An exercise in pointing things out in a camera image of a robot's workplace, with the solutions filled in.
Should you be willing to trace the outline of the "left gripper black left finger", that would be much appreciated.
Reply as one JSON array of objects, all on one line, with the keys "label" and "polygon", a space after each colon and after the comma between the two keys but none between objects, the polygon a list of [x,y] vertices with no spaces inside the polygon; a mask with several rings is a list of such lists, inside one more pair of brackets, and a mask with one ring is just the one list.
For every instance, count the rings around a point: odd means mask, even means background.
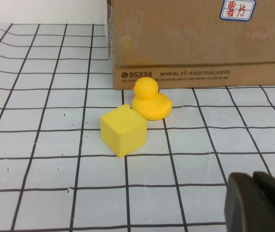
[{"label": "left gripper black left finger", "polygon": [[228,179],[224,215],[227,231],[256,232],[259,187],[253,178],[244,173],[231,173]]}]

